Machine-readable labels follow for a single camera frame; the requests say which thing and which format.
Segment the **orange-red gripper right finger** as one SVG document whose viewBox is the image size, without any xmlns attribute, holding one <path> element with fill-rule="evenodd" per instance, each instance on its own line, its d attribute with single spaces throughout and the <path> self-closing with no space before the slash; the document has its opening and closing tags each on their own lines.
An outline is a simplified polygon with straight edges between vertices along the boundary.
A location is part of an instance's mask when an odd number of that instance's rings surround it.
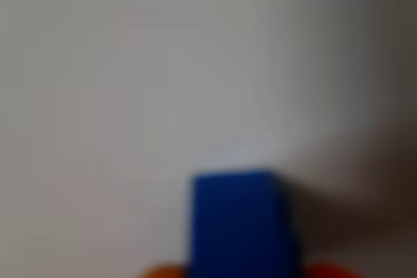
<svg viewBox="0 0 417 278">
<path fill-rule="evenodd" d="M 308 264 L 303 269 L 302 278 L 362 278 L 362 276 L 339 264 L 317 262 Z"/>
</svg>

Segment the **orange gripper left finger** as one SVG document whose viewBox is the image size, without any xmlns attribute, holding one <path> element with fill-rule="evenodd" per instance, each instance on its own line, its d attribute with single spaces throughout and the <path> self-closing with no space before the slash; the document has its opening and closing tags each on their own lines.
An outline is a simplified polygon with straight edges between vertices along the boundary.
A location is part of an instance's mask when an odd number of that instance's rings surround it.
<svg viewBox="0 0 417 278">
<path fill-rule="evenodd" d="M 186 278 L 188 267 L 183 264 L 162 264 L 139 274 L 139 278 Z"/>
</svg>

